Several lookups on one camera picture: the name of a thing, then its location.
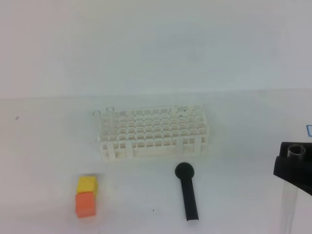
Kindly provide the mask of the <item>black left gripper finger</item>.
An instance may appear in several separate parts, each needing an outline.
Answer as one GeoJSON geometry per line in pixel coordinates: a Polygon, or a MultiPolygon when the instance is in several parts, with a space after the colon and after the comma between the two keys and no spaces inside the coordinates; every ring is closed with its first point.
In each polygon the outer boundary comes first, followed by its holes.
{"type": "Polygon", "coordinates": [[[282,142],[280,146],[281,157],[311,158],[311,142],[282,142]]]}

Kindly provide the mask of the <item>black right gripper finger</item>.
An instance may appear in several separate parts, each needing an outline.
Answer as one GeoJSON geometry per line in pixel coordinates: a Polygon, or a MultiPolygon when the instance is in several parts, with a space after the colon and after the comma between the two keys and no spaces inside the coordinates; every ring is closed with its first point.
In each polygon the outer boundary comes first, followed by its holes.
{"type": "Polygon", "coordinates": [[[281,157],[275,159],[273,174],[312,195],[312,161],[281,157]]]}

